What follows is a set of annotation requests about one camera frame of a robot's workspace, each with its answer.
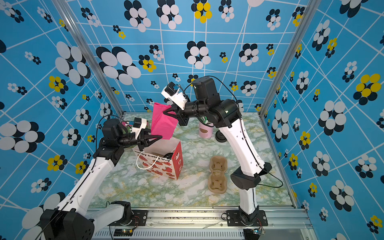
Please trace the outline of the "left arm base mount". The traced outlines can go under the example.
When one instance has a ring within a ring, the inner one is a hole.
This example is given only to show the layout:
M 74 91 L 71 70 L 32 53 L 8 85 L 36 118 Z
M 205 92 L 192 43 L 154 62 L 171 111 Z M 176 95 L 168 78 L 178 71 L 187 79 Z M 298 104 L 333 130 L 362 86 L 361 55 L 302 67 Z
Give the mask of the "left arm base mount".
M 114 226 L 114 227 L 125 227 L 125 226 L 130 226 L 130 227 L 138 227 L 138 226 L 145 226 L 147 219 L 148 219 L 148 213 L 149 211 L 147 210 L 137 210 L 133 209 L 129 214 L 124 214 L 123 218 L 114 221 L 109 226 Z

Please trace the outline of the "pink paper napkin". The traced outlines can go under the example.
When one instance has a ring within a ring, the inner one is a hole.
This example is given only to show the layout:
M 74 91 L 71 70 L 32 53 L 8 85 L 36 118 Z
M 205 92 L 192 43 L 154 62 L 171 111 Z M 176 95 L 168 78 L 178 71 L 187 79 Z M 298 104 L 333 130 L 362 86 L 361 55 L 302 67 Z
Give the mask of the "pink paper napkin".
M 159 103 L 154 104 L 151 134 L 162 136 L 163 140 L 170 140 L 178 124 L 178 120 L 164 115 L 164 111 L 169 110 L 171 106 Z

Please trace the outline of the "black cup lid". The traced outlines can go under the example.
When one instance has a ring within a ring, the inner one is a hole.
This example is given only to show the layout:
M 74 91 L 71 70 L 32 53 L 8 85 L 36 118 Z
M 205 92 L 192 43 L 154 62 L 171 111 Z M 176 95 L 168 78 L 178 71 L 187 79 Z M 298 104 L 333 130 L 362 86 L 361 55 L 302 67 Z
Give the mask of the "black cup lid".
M 168 153 L 164 155 L 164 158 L 171 160 L 173 157 L 173 153 Z

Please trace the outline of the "red paper gift bag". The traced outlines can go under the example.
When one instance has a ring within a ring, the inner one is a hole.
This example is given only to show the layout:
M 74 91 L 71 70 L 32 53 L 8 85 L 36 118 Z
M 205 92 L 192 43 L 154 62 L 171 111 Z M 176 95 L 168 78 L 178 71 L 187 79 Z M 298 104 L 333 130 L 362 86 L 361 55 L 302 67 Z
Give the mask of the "red paper gift bag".
M 133 148 L 137 155 L 136 167 L 159 176 L 177 180 L 183 168 L 182 144 L 179 139 L 159 140 L 140 151 Z M 165 154 L 173 153 L 171 160 L 164 158 Z

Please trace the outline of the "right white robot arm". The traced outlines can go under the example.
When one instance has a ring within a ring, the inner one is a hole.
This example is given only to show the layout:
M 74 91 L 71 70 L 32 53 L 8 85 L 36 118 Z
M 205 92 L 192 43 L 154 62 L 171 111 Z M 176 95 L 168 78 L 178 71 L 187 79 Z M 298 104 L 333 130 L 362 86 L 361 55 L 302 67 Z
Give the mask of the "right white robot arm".
M 246 225 L 254 222 L 259 212 L 256 186 L 261 182 L 261 176 L 270 172 L 272 165 L 264 162 L 257 153 L 236 102 L 230 99 L 213 102 L 172 100 L 171 108 L 163 113 L 177 119 L 180 126 L 186 126 L 190 118 L 206 117 L 219 129 L 240 163 L 231 174 L 232 182 L 240 189 L 240 216 Z

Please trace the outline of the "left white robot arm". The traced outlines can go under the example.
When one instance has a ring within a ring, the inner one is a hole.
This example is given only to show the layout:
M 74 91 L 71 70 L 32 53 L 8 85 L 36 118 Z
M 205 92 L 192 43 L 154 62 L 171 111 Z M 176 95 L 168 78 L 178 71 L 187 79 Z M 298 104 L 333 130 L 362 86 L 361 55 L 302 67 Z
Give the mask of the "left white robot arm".
M 94 233 L 112 223 L 130 224 L 135 218 L 131 204 L 111 202 L 104 209 L 87 215 L 89 205 L 106 176 L 117 165 L 125 148 L 137 146 L 140 150 L 162 139 L 152 135 L 145 119 L 135 118 L 132 127 L 123 125 L 123 119 L 106 120 L 103 137 L 93 159 L 79 182 L 54 209 L 45 210 L 40 218 L 41 231 L 37 239 L 90 240 Z

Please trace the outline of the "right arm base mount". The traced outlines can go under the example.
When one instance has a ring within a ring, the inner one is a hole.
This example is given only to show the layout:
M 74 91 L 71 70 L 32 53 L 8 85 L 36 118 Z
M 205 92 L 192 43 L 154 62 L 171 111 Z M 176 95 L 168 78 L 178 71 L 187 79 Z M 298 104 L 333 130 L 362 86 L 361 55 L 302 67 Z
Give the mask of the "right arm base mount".
M 242 210 L 228 210 L 227 224 L 229 227 L 266 227 L 268 220 L 265 211 L 255 210 L 248 215 Z

